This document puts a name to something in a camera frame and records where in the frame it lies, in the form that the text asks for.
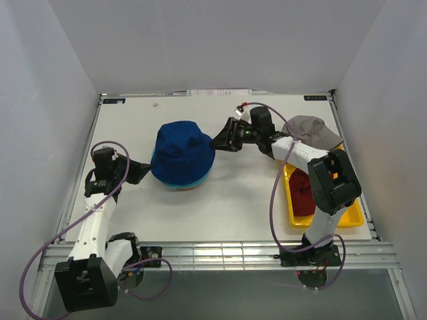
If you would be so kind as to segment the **blue bucket hat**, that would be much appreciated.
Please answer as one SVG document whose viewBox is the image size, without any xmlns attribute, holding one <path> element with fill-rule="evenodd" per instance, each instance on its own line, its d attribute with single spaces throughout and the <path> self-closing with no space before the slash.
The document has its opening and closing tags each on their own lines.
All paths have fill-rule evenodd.
<svg viewBox="0 0 427 320">
<path fill-rule="evenodd" d="M 163 124 L 157 132 L 151 156 L 151 172 L 174 189 L 192 188 L 203 183 L 214 164 L 215 149 L 193 121 Z"/>
</svg>

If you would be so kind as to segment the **teal bucket hat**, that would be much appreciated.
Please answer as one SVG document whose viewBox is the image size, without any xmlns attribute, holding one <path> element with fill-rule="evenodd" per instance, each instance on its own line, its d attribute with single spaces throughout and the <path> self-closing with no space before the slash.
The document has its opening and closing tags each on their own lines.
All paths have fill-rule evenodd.
<svg viewBox="0 0 427 320">
<path fill-rule="evenodd" d="M 215 156 L 216 152 L 209 145 L 189 149 L 155 146 L 151 172 L 158 181 L 172 189 L 198 186 L 207 179 Z"/>
</svg>

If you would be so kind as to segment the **dark red hat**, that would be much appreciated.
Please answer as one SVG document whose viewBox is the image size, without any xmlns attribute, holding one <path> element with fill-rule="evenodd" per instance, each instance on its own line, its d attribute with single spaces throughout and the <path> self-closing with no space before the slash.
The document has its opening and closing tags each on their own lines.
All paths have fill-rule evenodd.
<svg viewBox="0 0 427 320">
<path fill-rule="evenodd" d="M 313 215 L 316 204 L 312 197 L 308 174 L 300 169 L 295 169 L 290 175 L 289 186 L 294 216 L 307 217 Z"/>
</svg>

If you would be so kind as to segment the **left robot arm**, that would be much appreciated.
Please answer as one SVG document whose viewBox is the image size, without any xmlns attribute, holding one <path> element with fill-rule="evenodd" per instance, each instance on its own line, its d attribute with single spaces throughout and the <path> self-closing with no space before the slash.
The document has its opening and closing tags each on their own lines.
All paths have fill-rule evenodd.
<svg viewBox="0 0 427 320">
<path fill-rule="evenodd" d="M 79 235 L 67 260 L 55 268 L 55 279 L 67 312 L 112 307 L 118 278 L 125 266 L 137 265 L 141 249 L 134 233 L 109 237 L 122 181 L 137 185 L 151 166 L 129 160 L 111 147 L 93 152 L 95 167 L 85 178 L 85 210 Z"/>
</svg>

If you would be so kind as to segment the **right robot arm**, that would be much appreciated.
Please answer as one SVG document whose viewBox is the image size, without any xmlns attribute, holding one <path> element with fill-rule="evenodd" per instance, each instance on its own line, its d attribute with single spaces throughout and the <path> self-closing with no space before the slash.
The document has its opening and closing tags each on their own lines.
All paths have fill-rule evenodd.
<svg viewBox="0 0 427 320">
<path fill-rule="evenodd" d="M 278 131 L 272 120 L 274 109 L 264 103 L 242 103 L 239 117 L 229 117 L 211 141 L 218 151 L 238 152 L 245 144 L 255 144 L 264 155 L 291 164 L 308 174 L 314 218 L 293 249 L 280 245 L 276 256 L 288 265 L 316 265 L 332 252 L 336 228 L 346 209 L 361 196 L 362 188 L 348 154 L 335 149 L 316 149 L 301 142 L 296 132 Z"/>
</svg>

